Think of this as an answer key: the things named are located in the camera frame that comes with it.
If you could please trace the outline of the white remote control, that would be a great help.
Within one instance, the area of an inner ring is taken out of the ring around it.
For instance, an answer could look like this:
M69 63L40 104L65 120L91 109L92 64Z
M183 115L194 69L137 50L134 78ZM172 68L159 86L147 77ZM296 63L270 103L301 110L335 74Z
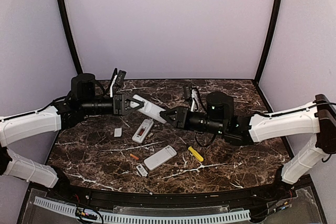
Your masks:
M135 94L133 98L144 103L144 106L142 108L137 109L138 112L163 124L167 123L167 121L160 116L160 112L165 111L164 108L159 107L158 105L146 100L145 98L137 94Z
M176 155L176 150L172 146L168 145L150 157L146 158L144 160L144 164L149 170L154 170Z

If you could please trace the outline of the small white battery cover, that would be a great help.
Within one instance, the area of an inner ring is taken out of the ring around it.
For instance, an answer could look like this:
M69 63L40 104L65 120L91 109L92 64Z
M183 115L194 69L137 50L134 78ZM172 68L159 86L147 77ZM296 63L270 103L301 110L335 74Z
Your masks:
M122 128L114 129L114 137L121 137L122 136Z

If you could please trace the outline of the white remote with display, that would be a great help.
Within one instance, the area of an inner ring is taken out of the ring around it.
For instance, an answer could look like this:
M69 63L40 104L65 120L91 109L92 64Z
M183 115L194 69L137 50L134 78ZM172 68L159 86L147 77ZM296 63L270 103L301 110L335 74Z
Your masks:
M153 124L153 120L145 119L133 135L132 140L139 144L143 143L148 133L150 132Z

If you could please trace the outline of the yellow handled screwdriver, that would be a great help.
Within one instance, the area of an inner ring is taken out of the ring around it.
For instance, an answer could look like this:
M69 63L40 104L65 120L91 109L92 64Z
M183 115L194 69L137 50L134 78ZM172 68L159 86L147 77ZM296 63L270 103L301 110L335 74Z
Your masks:
M188 146L187 149L199 162L204 161L203 156L198 151L196 151L194 148L192 148L191 146Z

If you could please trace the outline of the orange AAA battery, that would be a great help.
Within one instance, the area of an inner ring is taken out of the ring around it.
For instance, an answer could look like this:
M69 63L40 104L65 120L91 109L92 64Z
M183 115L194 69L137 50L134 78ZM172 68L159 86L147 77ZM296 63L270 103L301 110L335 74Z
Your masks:
M139 158L138 158L137 156L135 156L134 154L132 154L132 153L130 154L130 156L131 156L132 158L134 158L135 160L137 160L137 161L139 160Z

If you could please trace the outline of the white battery compartment cover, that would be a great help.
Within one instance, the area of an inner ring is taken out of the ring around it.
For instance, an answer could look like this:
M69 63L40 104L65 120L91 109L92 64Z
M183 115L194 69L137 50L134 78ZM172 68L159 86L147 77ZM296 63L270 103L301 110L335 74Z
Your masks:
M140 175L142 177L147 177L148 172L146 171L146 169L143 167L143 165L139 164L138 166L136 166L136 169L138 170L138 172L140 173Z

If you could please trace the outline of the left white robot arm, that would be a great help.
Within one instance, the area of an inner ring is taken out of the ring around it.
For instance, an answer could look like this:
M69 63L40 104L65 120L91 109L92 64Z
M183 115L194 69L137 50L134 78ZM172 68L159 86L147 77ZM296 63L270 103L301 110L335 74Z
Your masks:
M76 126L90 115L130 114L144 107L144 102L117 93L106 97L106 90L91 73L81 73L71 80L71 90L42 109L1 118L1 175L53 188L63 201L74 197L74 189L62 179L58 168L36 163L8 148L9 144L46 132Z

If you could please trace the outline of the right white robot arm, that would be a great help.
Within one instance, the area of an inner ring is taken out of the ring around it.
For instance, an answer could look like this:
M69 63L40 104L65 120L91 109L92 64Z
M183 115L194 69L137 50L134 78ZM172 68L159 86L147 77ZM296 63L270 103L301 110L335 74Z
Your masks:
M184 106L160 112L160 116L177 129L221 136L235 146L253 145L275 137L311 133L312 137L299 153L285 163L274 184L268 188L273 200L288 191L288 184L299 178L318 161L335 154L335 103L324 94L297 108L274 113L256 112L251 116L234 114L233 98L212 92L206 97L206 111L192 112Z

